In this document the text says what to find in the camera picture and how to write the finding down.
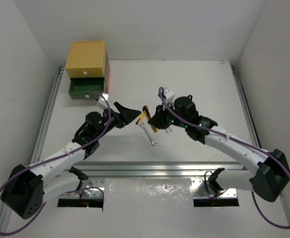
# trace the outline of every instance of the drawer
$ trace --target drawer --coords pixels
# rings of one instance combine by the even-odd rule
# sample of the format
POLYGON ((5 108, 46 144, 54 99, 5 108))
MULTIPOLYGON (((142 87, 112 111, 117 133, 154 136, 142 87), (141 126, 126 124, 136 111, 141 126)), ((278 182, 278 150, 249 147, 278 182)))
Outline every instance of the drawer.
POLYGON ((71 80, 69 95, 72 99, 93 99, 92 92, 106 92, 104 78, 76 78, 71 80))
POLYGON ((65 70, 70 78, 105 77, 105 41, 73 42, 65 70))

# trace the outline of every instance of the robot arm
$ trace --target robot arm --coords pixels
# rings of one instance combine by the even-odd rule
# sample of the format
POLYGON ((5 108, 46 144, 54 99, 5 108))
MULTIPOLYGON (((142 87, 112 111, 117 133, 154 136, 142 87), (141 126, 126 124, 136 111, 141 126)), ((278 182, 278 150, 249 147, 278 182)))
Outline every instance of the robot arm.
MULTIPOLYGON (((234 139, 242 140, 232 136, 214 120, 199 115, 191 95, 179 97, 173 102, 174 92, 164 88, 162 96, 177 117, 167 110, 164 104, 158 105, 155 115, 148 120, 150 125, 158 129, 166 129, 170 125, 182 127, 191 139, 222 151, 248 169, 247 171, 230 171, 224 168, 215 170, 208 179, 209 186, 215 193, 228 188, 237 188, 254 191, 266 201, 274 202, 277 199, 289 182, 289 178, 279 165, 267 155, 237 143, 234 139), (197 127, 185 124, 179 117, 197 127), (226 138, 212 131, 221 132, 222 135, 226 135, 226 138)), ((263 151, 274 156, 289 171, 283 152, 277 149, 273 152, 263 151)))
MULTIPOLYGON (((106 126, 105 133, 115 127, 123 128, 141 114, 140 111, 125 108, 118 102, 114 105, 119 113, 107 107, 103 115, 98 112, 89 113, 72 141, 43 161, 56 157, 60 159, 42 165, 38 165, 42 161, 30 165, 29 167, 33 168, 17 176, 5 187, 0 196, 1 200, 21 218, 28 219, 49 199, 76 190, 81 183, 86 182, 88 177, 84 173, 74 167, 69 168, 96 151, 100 144, 98 140, 94 140, 106 126)), ((24 166, 18 165, 12 170, 9 178, 24 169, 24 166)))

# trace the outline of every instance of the purple cable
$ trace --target purple cable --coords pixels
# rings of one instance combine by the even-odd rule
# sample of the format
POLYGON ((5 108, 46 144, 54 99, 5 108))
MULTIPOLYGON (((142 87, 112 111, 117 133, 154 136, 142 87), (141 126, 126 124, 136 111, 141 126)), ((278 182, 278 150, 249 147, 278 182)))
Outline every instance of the purple cable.
MULTIPOLYGON (((96 93, 96 94, 98 94, 99 96, 101 96, 103 99, 104 99, 104 101, 105 101, 105 103, 106 103, 106 105, 107 105, 107 107, 110 109, 111 107, 110 107, 110 105, 109 105, 109 103, 108 103, 108 101, 103 97, 103 95, 101 94, 101 93, 98 93, 98 92, 93 92, 93 94, 94 93, 96 93)), ((81 146, 81 147, 79 147, 79 148, 76 148, 76 149, 74 149, 74 150, 72 150, 72 151, 70 151, 69 152, 69 154, 74 154, 76 151, 78 151, 78 150, 81 150, 81 149, 84 149, 85 147, 87 147, 87 146, 89 146, 89 145, 91 145, 91 144, 93 144, 95 141, 97 141, 97 140, 99 140, 105 133, 106 133, 106 131, 107 131, 107 129, 109 128, 109 126, 110 126, 110 120, 111 120, 111 110, 109 110, 109 118, 108 118, 108 121, 107 121, 107 123, 106 123, 106 126, 105 126, 105 128, 104 128, 104 130, 94 139, 94 140, 92 140, 92 141, 90 141, 89 143, 86 143, 85 145, 83 145, 83 146, 81 146)), ((26 171, 29 171, 29 170, 31 170, 31 169, 33 169, 33 168, 35 168, 35 167, 38 167, 38 166, 40 166, 40 165, 43 165, 43 164, 47 164, 47 163, 49 163, 49 162, 52 162, 52 161, 55 161, 55 160, 58 160, 58 159, 61 159, 61 158, 64 158, 64 157, 66 157, 66 156, 68 156, 68 154, 64 154, 64 155, 60 155, 60 156, 57 156, 57 157, 54 157, 54 158, 51 158, 51 159, 48 159, 48 160, 45 160, 45 161, 42 161, 42 162, 39 162, 39 163, 37 163, 37 164, 35 164, 35 165, 33 165, 33 166, 29 166, 29 167, 26 167, 25 169, 23 169, 22 171, 19 171, 18 173, 16 173, 14 176, 12 176, 11 178, 9 178, 1 187, 0 187, 0 192, 12 181, 12 180, 14 180, 15 178, 17 178, 19 175, 21 175, 21 174, 23 174, 24 172, 26 172, 26 171)), ((16 233, 18 233, 18 232, 20 232, 20 231, 22 231, 22 230, 24 230, 25 228, 27 228, 36 218, 37 218, 37 216, 39 215, 39 213, 42 211, 42 209, 43 209, 43 207, 45 206, 45 204, 43 204, 42 206, 41 206, 41 208, 38 210, 38 212, 35 214, 35 216, 26 224, 26 225, 24 225, 22 228, 19 228, 18 230, 15 230, 15 231, 13 231, 13 232, 9 232, 9 233, 4 233, 4 232, 1 232, 0 231, 0 236, 11 236, 11 235, 14 235, 14 234, 16 234, 16 233)))
MULTIPOLYGON (((209 128, 205 128, 205 127, 202 127, 202 126, 198 126, 198 125, 192 124, 192 123, 190 123, 190 122, 184 120, 183 118, 179 117, 175 112, 173 112, 173 111, 169 108, 169 106, 167 105, 167 103, 165 102, 165 100, 164 100, 164 98, 163 98, 163 96, 162 96, 163 93, 164 93, 164 88, 163 88, 163 87, 160 87, 160 88, 159 88, 159 91, 158 91, 158 96, 160 97, 160 99, 161 99, 162 103, 164 104, 164 106, 166 107, 166 109, 167 109, 167 110, 168 110, 168 111, 169 111, 169 112, 170 112, 170 113, 171 113, 175 118, 177 118, 177 119, 180 120, 181 122, 183 122, 183 123, 185 123, 185 124, 187 124, 187 125, 189 125, 189 126, 191 126, 191 127, 195 127, 195 128, 198 128, 198 129, 206 130, 206 131, 209 131, 209 132, 212 132, 212 133, 215 133, 215 134, 221 135, 221 136, 223 136, 223 137, 226 137, 226 134, 224 134, 224 133, 221 133, 221 132, 219 132, 219 131, 215 131, 215 130, 212 130, 212 129, 209 129, 209 128)), ((263 150, 260 149, 260 148, 257 148, 256 146, 253 146, 253 145, 251 145, 251 144, 248 144, 248 143, 246 143, 246 142, 244 142, 244 141, 241 141, 241 140, 239 140, 239 139, 236 139, 236 138, 234 138, 234 137, 230 137, 230 140, 232 140, 232 141, 234 141, 234 142, 236 142, 236 143, 238 143, 238 144, 248 146, 249 148, 252 148, 252 149, 254 149, 254 150, 257 150, 257 151, 263 153, 264 155, 268 156, 269 158, 271 158, 275 163, 277 163, 277 164, 281 167, 281 169, 284 171, 284 173, 287 175, 287 177, 288 177, 289 180, 290 180, 290 173, 289 173, 288 170, 283 166, 283 164, 280 163, 280 162, 279 162, 279 161, 278 161, 274 156, 272 156, 271 154, 269 154, 269 153, 263 151, 263 150)), ((281 226, 281 225, 278 225, 278 224, 273 223, 272 221, 268 220, 268 218, 266 218, 265 215, 264 215, 264 214, 262 213, 262 211, 260 210, 260 208, 259 208, 259 206, 258 206, 258 204, 257 204, 257 201, 256 201, 256 199, 255 199, 254 192, 251 192, 251 193, 252 193, 252 198, 253 198, 253 201, 254 201, 254 204, 255 204, 256 209, 258 210, 259 214, 264 218, 264 220, 265 220, 266 222, 268 222, 269 224, 273 225, 274 227, 277 227, 277 228, 280 228, 280 229, 290 229, 290 225, 289 225, 289 226, 281 226)))

